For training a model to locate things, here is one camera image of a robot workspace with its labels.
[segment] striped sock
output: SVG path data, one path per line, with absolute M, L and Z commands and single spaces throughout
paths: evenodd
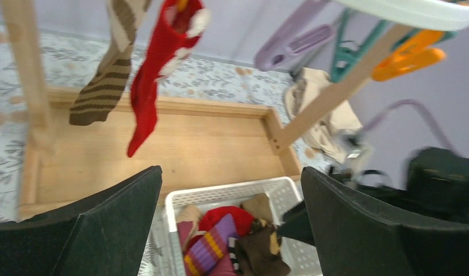
M 202 276 L 210 272 L 228 253 L 228 238 L 236 236 L 233 216 L 227 214 L 187 252 L 184 257 L 187 275 Z
M 228 239 L 228 253 L 229 253 L 229 259 L 231 260 L 231 263 L 233 264 L 233 268 L 236 272 L 239 274 L 243 275 L 243 271 L 240 269 L 240 263 L 238 262 L 238 258 L 236 258 L 236 241 L 238 239 L 235 237 L 230 237 Z
M 106 121 L 125 90 L 131 73 L 131 54 L 136 31 L 152 0 L 107 0 L 111 43 L 96 75 L 80 91 L 70 107 L 71 125 Z

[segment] red sock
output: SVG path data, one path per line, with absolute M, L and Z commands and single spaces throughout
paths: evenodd
M 177 0 L 166 0 L 163 3 L 147 56 L 131 87 L 131 106 L 136 116 L 136 129 L 128 146 L 128 157 L 134 155 L 157 123 L 157 82 L 168 77 L 189 56 L 209 21 L 209 12 L 201 10 L 203 6 L 200 0 L 189 0 L 184 10 L 189 16 L 183 16 L 189 20 L 184 22 L 189 24 L 189 29 L 185 33 L 178 33 L 172 27 L 176 3 Z

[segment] clothespin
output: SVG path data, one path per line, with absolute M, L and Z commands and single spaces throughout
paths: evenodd
M 428 48 L 443 39 L 444 32 L 421 30 L 405 41 L 387 59 L 374 68 L 372 78 L 383 82 L 433 65 L 446 57 L 440 49 Z
M 344 44 L 353 42 L 352 40 L 343 40 L 344 31 L 348 24 L 349 8 L 346 8 L 343 12 L 343 18 L 338 28 L 338 34 L 336 36 L 336 49 L 333 57 L 332 69 L 331 69 L 331 82 L 340 82 L 362 59 L 362 57 L 368 52 L 376 40 L 382 35 L 387 26 L 387 21 L 380 20 L 378 24 L 373 28 L 371 33 L 367 36 L 362 45 L 357 46 L 357 49 L 351 49 L 345 47 Z
M 263 72 L 271 70 L 332 39 L 335 32 L 328 24 L 296 36 L 328 3 L 328 0 L 306 0 L 299 6 L 258 50 L 255 68 Z
M 415 29 L 411 30 L 408 34 L 406 34 L 406 36 L 404 36 L 403 38 L 401 38 L 399 41 L 397 41 L 394 44 L 394 46 L 392 47 L 392 52 L 395 52 L 395 50 L 397 50 L 397 48 L 399 48 L 404 42 L 408 41 L 411 37 L 415 36 L 420 31 L 422 31 L 422 29 L 415 28 Z M 458 32 L 454 32 L 454 31 L 443 32 L 442 38 L 438 42 L 436 42 L 435 44 L 438 44 L 438 43 L 443 42 L 443 41 L 448 40 L 448 39 L 452 39 L 457 34 L 458 34 Z
M 189 0 L 177 0 L 177 12 L 183 11 L 187 7 Z

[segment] wooden bar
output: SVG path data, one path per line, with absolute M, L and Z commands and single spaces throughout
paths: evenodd
M 30 142 L 37 150 L 50 153 L 53 151 L 52 119 L 33 1 L 1 0 L 1 10 L 28 106 Z
M 274 152 L 281 154 L 326 114 L 356 94 L 371 80 L 373 68 L 391 54 L 392 45 L 411 29 L 412 27 L 404 25 L 392 27 L 340 83 L 328 86 L 285 128 L 274 133 L 270 140 Z

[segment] basket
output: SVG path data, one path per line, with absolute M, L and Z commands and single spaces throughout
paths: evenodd
M 184 206 L 196 204 L 205 213 L 220 206 L 239 206 L 242 201 L 260 193 L 265 193 L 269 197 L 274 223 L 278 225 L 282 221 L 282 215 L 302 201 L 294 182 L 288 177 L 181 190 L 168 194 L 165 199 L 164 218 L 168 227 L 169 246 L 167 247 L 170 249 L 171 266 L 176 272 L 175 275 L 186 275 L 175 222 L 175 215 Z M 315 247 L 293 239 L 283 238 L 280 252 L 284 262 L 291 268 L 289 276 L 322 275 Z

